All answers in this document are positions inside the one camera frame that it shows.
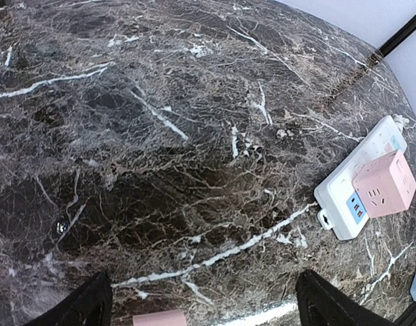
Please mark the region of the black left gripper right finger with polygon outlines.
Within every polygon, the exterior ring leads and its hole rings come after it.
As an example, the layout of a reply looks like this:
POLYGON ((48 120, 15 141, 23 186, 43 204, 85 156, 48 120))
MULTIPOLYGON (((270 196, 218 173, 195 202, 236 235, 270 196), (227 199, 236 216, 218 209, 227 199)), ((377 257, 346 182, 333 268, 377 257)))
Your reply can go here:
POLYGON ((348 298, 313 270, 300 273, 296 297, 301 325, 391 325, 348 298))

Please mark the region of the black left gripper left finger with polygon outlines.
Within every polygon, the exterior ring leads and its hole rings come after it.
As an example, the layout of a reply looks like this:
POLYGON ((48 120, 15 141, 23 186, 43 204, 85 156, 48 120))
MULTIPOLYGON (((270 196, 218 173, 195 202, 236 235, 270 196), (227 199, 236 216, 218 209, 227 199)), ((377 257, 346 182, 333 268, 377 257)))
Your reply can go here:
POLYGON ((97 272, 63 301, 25 326, 109 326, 113 293, 105 271, 97 272))

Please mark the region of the pink usb charger plug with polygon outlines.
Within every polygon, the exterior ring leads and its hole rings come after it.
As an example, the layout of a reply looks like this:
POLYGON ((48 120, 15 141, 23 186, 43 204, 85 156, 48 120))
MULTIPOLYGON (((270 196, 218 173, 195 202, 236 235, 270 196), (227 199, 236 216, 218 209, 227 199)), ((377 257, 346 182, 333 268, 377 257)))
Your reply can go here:
POLYGON ((181 310, 168 310, 133 316, 133 326, 186 326, 181 310))

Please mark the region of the white multicolour power strip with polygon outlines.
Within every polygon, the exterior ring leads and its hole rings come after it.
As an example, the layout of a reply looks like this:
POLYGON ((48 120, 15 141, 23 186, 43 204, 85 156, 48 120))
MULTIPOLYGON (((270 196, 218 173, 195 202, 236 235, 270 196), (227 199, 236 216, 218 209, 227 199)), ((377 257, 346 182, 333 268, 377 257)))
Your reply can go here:
POLYGON ((339 240, 356 238, 369 217, 353 187, 353 179, 366 163, 392 151, 406 149, 402 124, 389 115, 383 117, 314 189, 314 196, 321 207, 317 214, 321 226, 332 230, 339 240))

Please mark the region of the pink cube socket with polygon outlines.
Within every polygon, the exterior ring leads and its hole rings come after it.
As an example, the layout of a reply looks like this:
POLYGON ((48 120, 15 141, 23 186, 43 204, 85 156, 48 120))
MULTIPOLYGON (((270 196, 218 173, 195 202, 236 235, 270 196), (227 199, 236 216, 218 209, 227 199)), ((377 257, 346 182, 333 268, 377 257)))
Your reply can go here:
POLYGON ((353 187, 368 216, 377 218, 408 210, 416 181, 403 152, 396 150, 366 163, 353 187))

